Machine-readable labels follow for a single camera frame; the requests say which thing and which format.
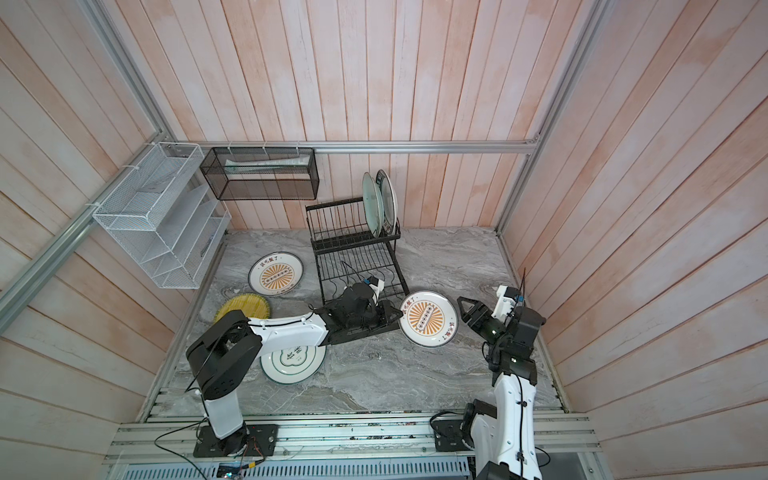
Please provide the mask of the black two-tier dish rack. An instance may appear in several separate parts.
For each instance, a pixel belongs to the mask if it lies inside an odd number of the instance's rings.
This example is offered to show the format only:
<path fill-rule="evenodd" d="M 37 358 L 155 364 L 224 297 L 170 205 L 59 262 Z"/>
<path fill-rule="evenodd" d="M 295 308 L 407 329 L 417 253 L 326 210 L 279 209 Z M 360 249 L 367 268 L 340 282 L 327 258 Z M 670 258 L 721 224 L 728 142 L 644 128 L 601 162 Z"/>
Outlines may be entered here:
<path fill-rule="evenodd" d="M 391 235 L 374 238 L 361 197 L 310 205 L 306 220 L 323 302 L 319 310 L 325 324 L 326 303 L 338 298 L 348 285 L 370 276 L 385 281 L 381 299 L 391 300 L 400 309 L 410 291 L 396 259 L 399 226 Z M 367 337 L 327 334 L 322 344 L 338 345 Z"/>

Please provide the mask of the white plate green clover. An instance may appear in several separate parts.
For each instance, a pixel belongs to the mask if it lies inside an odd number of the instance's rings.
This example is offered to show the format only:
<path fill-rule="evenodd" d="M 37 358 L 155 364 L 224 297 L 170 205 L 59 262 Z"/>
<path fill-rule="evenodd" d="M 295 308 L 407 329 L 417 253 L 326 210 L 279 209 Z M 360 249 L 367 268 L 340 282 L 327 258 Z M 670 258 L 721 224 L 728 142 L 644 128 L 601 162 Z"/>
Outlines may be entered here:
<path fill-rule="evenodd" d="M 326 353 L 325 346 L 300 346 L 261 356 L 260 365 L 273 382 L 293 385 L 314 375 L 322 366 Z"/>

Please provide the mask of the mint green flower plate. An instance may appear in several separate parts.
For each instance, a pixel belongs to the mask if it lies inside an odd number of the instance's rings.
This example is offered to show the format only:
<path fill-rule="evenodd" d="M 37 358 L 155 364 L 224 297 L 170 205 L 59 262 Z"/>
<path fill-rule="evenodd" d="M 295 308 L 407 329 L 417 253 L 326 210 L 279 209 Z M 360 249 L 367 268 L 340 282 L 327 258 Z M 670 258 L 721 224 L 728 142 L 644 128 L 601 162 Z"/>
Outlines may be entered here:
<path fill-rule="evenodd" d="M 367 226 L 377 238 L 382 231 L 383 203 L 380 189 L 368 172 L 362 180 L 362 198 Z"/>

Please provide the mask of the green rim white plate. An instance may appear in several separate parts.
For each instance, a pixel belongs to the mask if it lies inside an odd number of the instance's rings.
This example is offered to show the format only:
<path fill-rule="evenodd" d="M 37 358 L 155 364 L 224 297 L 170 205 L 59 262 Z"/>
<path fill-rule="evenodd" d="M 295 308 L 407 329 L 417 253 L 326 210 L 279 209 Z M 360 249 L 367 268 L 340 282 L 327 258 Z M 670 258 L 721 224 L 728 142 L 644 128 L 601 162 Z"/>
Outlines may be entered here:
<path fill-rule="evenodd" d="M 382 199 L 381 234 L 391 235 L 397 224 L 397 196 L 388 174 L 380 169 L 376 175 L 376 184 Z"/>

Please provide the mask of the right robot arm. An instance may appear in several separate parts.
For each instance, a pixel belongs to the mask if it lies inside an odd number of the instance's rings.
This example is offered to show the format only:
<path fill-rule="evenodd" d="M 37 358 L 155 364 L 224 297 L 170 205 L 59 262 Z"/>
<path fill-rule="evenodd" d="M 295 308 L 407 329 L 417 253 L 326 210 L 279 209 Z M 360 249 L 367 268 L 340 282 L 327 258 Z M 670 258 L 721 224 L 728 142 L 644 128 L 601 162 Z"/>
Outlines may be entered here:
<path fill-rule="evenodd" d="M 482 355 L 492 373 L 495 403 L 474 400 L 462 420 L 462 440 L 475 454 L 478 479 L 540 479 L 533 410 L 537 367 L 534 343 L 546 319 L 524 304 L 514 287 L 497 289 L 489 308 L 460 297 L 461 319 L 484 340 Z"/>

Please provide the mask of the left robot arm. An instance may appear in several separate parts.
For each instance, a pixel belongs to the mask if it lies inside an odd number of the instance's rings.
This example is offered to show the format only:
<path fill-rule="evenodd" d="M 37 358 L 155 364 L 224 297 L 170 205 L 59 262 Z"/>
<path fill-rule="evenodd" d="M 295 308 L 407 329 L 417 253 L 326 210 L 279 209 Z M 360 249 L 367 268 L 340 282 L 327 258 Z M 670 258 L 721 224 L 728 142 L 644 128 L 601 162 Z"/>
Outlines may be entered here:
<path fill-rule="evenodd" d="M 370 277 L 295 317 L 259 319 L 233 310 L 193 341 L 186 359 L 216 440 L 245 441 L 247 427 L 236 390 L 256 359 L 295 347 L 348 343 L 398 327 L 403 312 L 379 297 L 383 289 L 382 280 Z"/>

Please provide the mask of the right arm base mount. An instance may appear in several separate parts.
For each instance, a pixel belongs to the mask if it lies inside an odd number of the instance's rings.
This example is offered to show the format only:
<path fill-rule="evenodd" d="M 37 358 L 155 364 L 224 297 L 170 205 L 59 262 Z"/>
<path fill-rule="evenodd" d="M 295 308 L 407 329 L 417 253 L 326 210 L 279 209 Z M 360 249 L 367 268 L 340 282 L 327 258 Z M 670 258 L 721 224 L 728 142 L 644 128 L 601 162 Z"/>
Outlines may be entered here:
<path fill-rule="evenodd" d="M 439 417 L 431 419 L 429 424 L 434 433 L 435 449 L 438 452 L 461 452 L 474 449 L 470 429 L 463 420 Z"/>

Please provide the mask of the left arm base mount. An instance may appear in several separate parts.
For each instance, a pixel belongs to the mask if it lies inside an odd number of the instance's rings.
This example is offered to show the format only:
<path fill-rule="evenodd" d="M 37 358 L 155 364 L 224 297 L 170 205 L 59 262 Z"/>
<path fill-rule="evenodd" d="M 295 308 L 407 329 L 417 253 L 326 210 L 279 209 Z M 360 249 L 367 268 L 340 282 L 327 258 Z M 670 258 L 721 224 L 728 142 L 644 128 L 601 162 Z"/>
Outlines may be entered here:
<path fill-rule="evenodd" d="M 215 436 L 211 426 L 203 426 L 197 434 L 194 458 L 246 456 L 269 457 L 274 454 L 278 437 L 277 424 L 243 424 L 224 439 Z"/>

